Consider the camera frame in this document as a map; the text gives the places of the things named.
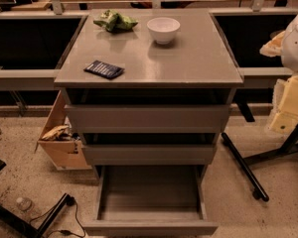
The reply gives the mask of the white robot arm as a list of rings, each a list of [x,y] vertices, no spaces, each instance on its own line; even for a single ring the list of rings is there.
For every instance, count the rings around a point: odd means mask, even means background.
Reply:
[[[298,72],[298,14],[285,30],[281,61],[285,67]]]

